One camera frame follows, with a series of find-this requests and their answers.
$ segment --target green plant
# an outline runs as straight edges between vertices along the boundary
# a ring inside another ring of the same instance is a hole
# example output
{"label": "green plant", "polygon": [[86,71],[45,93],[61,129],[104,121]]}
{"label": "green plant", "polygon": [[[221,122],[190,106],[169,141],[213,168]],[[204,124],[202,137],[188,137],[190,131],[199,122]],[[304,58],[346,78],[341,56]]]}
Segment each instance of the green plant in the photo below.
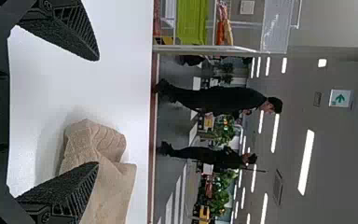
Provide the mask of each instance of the green plant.
{"label": "green plant", "polygon": [[230,74],[234,72],[234,64],[232,63],[218,63],[216,65],[217,69],[221,70],[223,73]]}
{"label": "green plant", "polygon": [[211,134],[216,145],[228,144],[235,136],[235,119],[232,116],[223,116],[222,120],[215,123]]}
{"label": "green plant", "polygon": [[209,202],[212,217],[221,217],[225,211],[225,204],[229,202],[229,194],[226,190],[213,193],[213,198]]}
{"label": "green plant", "polygon": [[231,84],[232,80],[234,79],[234,77],[232,75],[222,75],[222,81],[225,82],[226,84]]}
{"label": "green plant", "polygon": [[217,175],[213,183],[213,198],[210,200],[211,214],[213,217],[224,215],[225,204],[229,202],[228,186],[238,177],[238,174],[232,170],[226,170]]}

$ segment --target white wall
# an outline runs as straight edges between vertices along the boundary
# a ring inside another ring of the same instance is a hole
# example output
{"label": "white wall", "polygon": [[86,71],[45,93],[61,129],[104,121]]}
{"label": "white wall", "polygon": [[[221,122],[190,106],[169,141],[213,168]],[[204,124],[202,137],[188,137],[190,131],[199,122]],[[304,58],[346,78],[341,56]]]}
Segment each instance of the white wall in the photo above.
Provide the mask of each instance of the white wall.
{"label": "white wall", "polygon": [[83,118],[94,119],[127,137],[123,161],[138,166],[128,223],[145,223],[153,4],[83,3],[101,52],[97,63],[20,28],[11,33],[7,183],[16,196],[55,176],[63,129]]}
{"label": "white wall", "polygon": [[358,1],[303,0],[290,45],[358,48]]}

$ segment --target black jacket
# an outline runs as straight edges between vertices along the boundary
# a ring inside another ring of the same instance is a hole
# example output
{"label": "black jacket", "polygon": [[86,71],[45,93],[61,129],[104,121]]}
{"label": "black jacket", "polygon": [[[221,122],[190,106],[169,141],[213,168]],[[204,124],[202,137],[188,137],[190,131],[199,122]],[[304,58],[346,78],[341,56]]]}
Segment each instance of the black jacket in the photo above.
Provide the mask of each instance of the black jacket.
{"label": "black jacket", "polygon": [[219,156],[214,163],[216,169],[239,169],[246,166],[246,164],[243,163],[241,156],[230,147],[224,147],[223,150],[218,152]]}
{"label": "black jacket", "polygon": [[240,110],[258,108],[267,101],[267,97],[250,88],[212,87],[200,93],[204,96],[205,112],[215,116],[231,114],[237,118]]}

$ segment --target white ceiling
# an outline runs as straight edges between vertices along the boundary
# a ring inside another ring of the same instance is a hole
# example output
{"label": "white ceiling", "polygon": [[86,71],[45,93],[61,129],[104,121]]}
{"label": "white ceiling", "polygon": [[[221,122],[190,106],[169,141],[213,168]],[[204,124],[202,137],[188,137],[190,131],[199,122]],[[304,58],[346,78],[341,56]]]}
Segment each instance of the white ceiling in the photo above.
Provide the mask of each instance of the white ceiling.
{"label": "white ceiling", "polygon": [[[282,59],[271,58],[266,77],[265,62],[260,78],[251,79],[250,86],[284,101],[276,152],[270,152],[274,116],[264,116],[263,132],[258,134],[259,113],[254,113],[249,118],[247,146],[259,155],[258,168],[269,173],[257,175],[253,194],[252,174],[242,179],[246,203],[235,223],[246,223],[248,213],[251,223],[260,223],[265,192],[269,195],[268,224],[358,223],[358,63],[329,61],[327,67],[318,68],[317,59],[289,57],[283,75]],[[355,90],[353,110],[328,107],[333,88]],[[316,91],[323,94],[321,107],[313,106]],[[315,131],[315,142],[307,190],[301,196],[297,185],[307,129]],[[284,181],[281,207],[272,199],[276,169]]]}

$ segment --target black suit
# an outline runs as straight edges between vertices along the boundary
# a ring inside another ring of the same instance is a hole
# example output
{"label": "black suit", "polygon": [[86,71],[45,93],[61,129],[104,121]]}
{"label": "black suit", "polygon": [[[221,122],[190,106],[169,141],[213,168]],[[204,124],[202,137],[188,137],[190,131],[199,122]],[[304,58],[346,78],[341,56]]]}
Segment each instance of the black suit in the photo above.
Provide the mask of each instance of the black suit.
{"label": "black suit", "polygon": [[250,88],[212,87],[207,90],[191,91],[170,85],[167,94],[182,105],[202,113],[213,112],[215,116],[231,114],[235,119],[240,110],[260,107],[267,97]]}
{"label": "black suit", "polygon": [[245,167],[241,156],[230,147],[214,151],[207,147],[185,147],[180,150],[170,150],[168,154],[172,157],[182,159],[193,159],[214,165],[216,169],[239,169]]}

